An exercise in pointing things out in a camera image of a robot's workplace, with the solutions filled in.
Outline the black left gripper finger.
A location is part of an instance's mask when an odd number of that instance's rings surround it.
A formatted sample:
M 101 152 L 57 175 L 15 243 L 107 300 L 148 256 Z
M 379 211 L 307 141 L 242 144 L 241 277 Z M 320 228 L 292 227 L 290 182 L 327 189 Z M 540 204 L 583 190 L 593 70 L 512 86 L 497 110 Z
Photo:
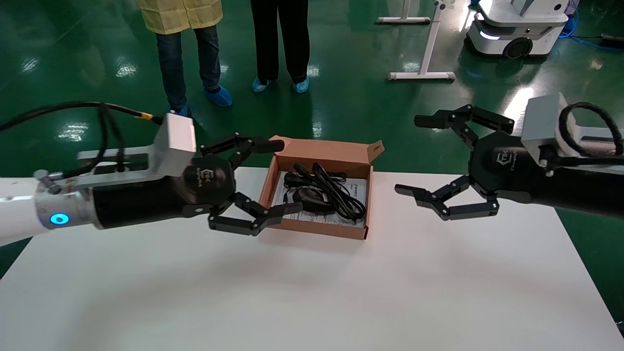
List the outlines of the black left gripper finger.
M 303 210 L 303 205 L 300 202 L 267 208 L 242 193 L 234 193 L 228 200 L 231 205 L 251 215 L 252 220 L 223 217 L 219 212 L 211 211 L 209 215 L 210 229 L 256 237 L 266 227 L 281 224 L 285 216 L 300 213 Z
M 284 147 L 285 143 L 280 139 L 269 140 L 267 138 L 256 138 L 241 133 L 234 133 L 231 137 L 219 142 L 201 146 L 200 154 L 205 157 L 209 154 L 220 155 L 233 150 L 227 161 L 232 169 L 237 169 L 252 154 L 274 154 L 283 151 Z

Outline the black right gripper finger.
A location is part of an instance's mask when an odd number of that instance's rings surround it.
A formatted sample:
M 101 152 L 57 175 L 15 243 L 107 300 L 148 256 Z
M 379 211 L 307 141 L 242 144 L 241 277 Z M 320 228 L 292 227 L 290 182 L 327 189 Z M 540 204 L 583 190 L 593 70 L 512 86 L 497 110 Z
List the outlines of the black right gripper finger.
M 500 205 L 497 195 L 486 193 L 485 202 L 447 206 L 446 201 L 473 186 L 469 175 L 462 175 L 453 182 L 430 192 L 423 188 L 396 184 L 394 190 L 401 195 L 414 198 L 416 205 L 434 211 L 443 221 L 468 218 L 492 217 L 498 214 Z
M 468 122 L 474 122 L 495 132 L 512 134 L 515 120 L 471 104 L 455 110 L 438 110 L 431 116 L 417 114 L 414 124 L 417 127 L 429 129 L 451 129 L 472 151 L 479 137 L 468 127 Z

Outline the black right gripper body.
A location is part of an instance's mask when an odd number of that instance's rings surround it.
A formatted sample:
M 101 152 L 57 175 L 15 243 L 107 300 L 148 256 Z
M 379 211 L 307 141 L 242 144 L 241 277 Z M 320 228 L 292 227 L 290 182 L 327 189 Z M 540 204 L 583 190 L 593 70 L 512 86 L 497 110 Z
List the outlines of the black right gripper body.
M 468 176 L 482 197 L 531 201 L 534 160 L 522 146 L 521 138 L 492 133 L 475 142 Z

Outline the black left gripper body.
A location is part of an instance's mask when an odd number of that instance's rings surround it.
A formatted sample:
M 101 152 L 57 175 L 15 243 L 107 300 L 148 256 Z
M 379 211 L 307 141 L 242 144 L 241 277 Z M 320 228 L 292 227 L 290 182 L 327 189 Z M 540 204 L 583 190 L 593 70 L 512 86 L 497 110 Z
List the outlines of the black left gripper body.
M 193 158 L 180 176 L 180 197 L 184 202 L 181 217 L 216 217 L 232 204 L 235 190 L 234 168 L 229 161 L 214 154 Z

